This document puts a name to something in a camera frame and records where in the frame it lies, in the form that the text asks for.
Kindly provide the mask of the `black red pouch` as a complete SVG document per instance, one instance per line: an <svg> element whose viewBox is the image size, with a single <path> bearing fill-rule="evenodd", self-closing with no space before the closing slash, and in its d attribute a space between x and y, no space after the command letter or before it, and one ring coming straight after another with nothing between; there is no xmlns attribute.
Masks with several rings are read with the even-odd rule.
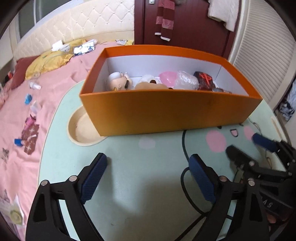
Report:
<svg viewBox="0 0 296 241"><path fill-rule="evenodd" d="M213 78L204 72L196 71L194 76L197 78L199 83L199 90L208 90L212 91L216 86L213 82Z"/></svg>

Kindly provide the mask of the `clear bubble wrap ball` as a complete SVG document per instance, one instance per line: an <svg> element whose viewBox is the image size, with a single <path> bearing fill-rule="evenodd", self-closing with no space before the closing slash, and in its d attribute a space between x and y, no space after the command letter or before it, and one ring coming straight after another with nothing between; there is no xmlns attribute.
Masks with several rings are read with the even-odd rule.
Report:
<svg viewBox="0 0 296 241"><path fill-rule="evenodd" d="M173 89L197 90L198 88L199 88L199 81L195 76L185 71L177 72L177 78L175 80Z"/></svg>

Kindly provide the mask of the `pink heart-shaped case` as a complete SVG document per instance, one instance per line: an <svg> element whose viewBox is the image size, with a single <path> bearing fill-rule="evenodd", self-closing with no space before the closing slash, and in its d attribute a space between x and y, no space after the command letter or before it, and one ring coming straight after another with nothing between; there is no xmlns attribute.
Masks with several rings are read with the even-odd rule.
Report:
<svg viewBox="0 0 296 241"><path fill-rule="evenodd" d="M165 71L159 75L159 79L162 84L166 85L168 88L173 88L175 86L175 81L177 79L177 72Z"/></svg>

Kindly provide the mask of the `brown capybara plush toy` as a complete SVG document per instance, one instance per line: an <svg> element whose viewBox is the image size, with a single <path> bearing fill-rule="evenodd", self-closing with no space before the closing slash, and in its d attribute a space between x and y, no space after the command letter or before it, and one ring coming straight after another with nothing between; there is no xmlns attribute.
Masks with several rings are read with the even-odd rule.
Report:
<svg viewBox="0 0 296 241"><path fill-rule="evenodd" d="M134 89L135 90L164 90L169 88L164 84L141 82L141 83L138 83Z"/></svg>

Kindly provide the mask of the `white tissue ball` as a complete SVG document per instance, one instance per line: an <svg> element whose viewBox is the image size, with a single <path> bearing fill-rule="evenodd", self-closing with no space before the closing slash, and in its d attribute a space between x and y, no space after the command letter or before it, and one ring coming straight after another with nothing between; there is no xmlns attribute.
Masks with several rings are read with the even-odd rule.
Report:
<svg viewBox="0 0 296 241"><path fill-rule="evenodd" d="M146 75L142 76L138 83L141 83L141 82L161 84L161 81L158 77L155 77L150 74L146 74Z"/></svg>

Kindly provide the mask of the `orange cardboard box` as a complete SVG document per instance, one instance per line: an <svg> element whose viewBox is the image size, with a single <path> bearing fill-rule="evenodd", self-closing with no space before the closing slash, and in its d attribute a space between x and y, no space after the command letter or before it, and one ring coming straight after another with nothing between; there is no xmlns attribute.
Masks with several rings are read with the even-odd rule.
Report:
<svg viewBox="0 0 296 241"><path fill-rule="evenodd" d="M114 72L133 81L165 71L201 71L221 92L205 90L107 91ZM253 85L226 59L202 51L161 45L109 47L97 58L80 92L93 125L102 136L190 130L244 122L262 101Z"/></svg>

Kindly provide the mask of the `cartoon figure keychain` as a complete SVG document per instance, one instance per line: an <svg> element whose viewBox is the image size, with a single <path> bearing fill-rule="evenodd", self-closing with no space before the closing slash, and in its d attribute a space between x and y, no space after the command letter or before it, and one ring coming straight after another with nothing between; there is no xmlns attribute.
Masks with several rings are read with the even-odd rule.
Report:
<svg viewBox="0 0 296 241"><path fill-rule="evenodd" d="M124 91L133 88L133 81L127 73L114 72L106 80L107 91Z"/></svg>

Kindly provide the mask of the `brown patterned card pack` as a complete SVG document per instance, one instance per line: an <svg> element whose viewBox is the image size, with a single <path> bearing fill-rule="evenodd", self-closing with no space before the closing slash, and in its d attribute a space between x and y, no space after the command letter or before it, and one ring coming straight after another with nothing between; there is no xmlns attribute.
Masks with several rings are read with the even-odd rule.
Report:
<svg viewBox="0 0 296 241"><path fill-rule="evenodd" d="M39 135L39 125L33 124L22 132L22 140L25 142L24 152L31 155L36 149L36 142Z"/></svg>

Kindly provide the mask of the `white slatted closet door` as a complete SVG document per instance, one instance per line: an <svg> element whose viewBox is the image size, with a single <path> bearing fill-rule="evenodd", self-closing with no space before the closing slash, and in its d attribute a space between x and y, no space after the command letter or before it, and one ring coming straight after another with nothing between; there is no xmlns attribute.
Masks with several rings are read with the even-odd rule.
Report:
<svg viewBox="0 0 296 241"><path fill-rule="evenodd" d="M229 61L276 109L295 77L295 39L267 1L242 1Z"/></svg>

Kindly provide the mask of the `pink bed duvet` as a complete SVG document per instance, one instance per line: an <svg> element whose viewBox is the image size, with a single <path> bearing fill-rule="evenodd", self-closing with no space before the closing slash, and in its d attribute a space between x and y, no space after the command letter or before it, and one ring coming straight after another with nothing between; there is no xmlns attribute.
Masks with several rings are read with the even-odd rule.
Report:
<svg viewBox="0 0 296 241"><path fill-rule="evenodd" d="M54 113L66 92L84 80L106 47L76 56L64 66L37 79L41 89L31 89L25 80L1 101L1 213L20 240L38 186L41 153Z"/></svg>

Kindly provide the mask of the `blue hair clip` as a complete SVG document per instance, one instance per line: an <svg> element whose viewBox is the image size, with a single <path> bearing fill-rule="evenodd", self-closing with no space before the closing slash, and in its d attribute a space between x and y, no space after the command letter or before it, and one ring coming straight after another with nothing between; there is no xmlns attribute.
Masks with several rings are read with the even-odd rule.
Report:
<svg viewBox="0 0 296 241"><path fill-rule="evenodd" d="M30 102L32 101L33 97L30 94L27 94L25 97L25 105L30 104Z"/></svg>

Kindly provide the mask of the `dark red wooden door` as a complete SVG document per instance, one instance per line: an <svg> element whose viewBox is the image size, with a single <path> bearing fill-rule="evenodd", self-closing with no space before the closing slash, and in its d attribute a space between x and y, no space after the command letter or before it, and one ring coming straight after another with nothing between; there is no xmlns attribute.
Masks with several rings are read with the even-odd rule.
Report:
<svg viewBox="0 0 296 241"><path fill-rule="evenodd" d="M156 36L158 1L135 1L134 43L170 45L190 48L229 58L236 31L229 31L223 22L208 17L208 1L184 1L175 8L173 34L170 41Z"/></svg>

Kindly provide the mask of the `white knitted sweater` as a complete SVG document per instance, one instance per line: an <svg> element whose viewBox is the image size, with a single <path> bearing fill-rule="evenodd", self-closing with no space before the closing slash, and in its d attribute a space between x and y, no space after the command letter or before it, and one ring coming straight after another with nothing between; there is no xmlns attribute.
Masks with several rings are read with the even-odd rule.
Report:
<svg viewBox="0 0 296 241"><path fill-rule="evenodd" d="M208 17L223 22L224 27L234 32L239 12L239 0L209 0Z"/></svg>

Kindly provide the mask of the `dark red pillow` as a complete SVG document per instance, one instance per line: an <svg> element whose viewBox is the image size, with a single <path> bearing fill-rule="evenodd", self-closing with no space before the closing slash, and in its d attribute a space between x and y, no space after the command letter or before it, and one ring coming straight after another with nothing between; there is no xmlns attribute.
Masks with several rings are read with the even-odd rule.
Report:
<svg viewBox="0 0 296 241"><path fill-rule="evenodd" d="M36 58L38 58L38 56L21 58L16 61L16 68L11 82L11 89L16 89L24 82L27 68Z"/></svg>

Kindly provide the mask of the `red pink striped scarf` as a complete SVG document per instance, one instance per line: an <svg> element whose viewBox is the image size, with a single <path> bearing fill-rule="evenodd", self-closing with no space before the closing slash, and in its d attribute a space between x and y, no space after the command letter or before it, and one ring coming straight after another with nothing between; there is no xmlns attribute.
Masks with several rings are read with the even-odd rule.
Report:
<svg viewBox="0 0 296 241"><path fill-rule="evenodd" d="M174 27L175 1L160 0L158 2L155 35L170 42Z"/></svg>

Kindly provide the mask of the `yellow pillow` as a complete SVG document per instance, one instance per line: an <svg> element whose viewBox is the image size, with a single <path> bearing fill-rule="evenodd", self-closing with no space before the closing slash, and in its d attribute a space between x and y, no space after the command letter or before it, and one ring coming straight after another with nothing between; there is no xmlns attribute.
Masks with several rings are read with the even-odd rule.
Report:
<svg viewBox="0 0 296 241"><path fill-rule="evenodd" d="M38 56L27 68L25 74L25 80L32 79L35 76L40 76L43 73L47 73L65 66L70 59L74 56L74 48L80 46L87 41L85 39L77 39L67 44L70 47L69 52L47 51Z"/></svg>

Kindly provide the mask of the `white tissue pack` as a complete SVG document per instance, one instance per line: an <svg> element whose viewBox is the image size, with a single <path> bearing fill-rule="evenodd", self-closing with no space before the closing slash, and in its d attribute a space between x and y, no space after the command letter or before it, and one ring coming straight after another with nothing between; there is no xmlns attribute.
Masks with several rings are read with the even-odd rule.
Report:
<svg viewBox="0 0 296 241"><path fill-rule="evenodd" d="M62 52L68 53L70 52L70 45L64 44L62 40L59 40L52 45L52 51L53 52L62 51Z"/></svg>

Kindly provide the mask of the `blue white snack packet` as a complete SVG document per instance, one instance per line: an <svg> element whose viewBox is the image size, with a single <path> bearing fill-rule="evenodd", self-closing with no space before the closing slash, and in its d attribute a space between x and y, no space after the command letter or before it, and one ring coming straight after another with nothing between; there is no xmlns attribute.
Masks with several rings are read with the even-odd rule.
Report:
<svg viewBox="0 0 296 241"><path fill-rule="evenodd" d="M75 56L84 55L84 54L94 51L96 43L97 43L97 41L95 39L93 39L93 40L87 41L86 43L83 43L80 46L75 47L74 48L74 55Z"/></svg>

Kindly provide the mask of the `cream tufted headboard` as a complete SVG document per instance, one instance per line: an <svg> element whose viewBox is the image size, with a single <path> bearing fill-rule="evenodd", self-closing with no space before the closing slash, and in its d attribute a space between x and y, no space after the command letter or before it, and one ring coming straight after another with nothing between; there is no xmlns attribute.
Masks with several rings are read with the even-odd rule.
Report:
<svg viewBox="0 0 296 241"><path fill-rule="evenodd" d="M61 40L134 40L134 1L76 1L40 20L13 45L15 60L37 56Z"/></svg>

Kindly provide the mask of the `window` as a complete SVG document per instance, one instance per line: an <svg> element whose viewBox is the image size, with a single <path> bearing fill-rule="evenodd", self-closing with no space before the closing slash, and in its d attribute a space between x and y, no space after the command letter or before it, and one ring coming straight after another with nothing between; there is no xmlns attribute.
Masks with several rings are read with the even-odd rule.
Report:
<svg viewBox="0 0 296 241"><path fill-rule="evenodd" d="M18 29L22 38L37 22L46 15L68 3L68 0L36 0L28 1L18 13Z"/></svg>

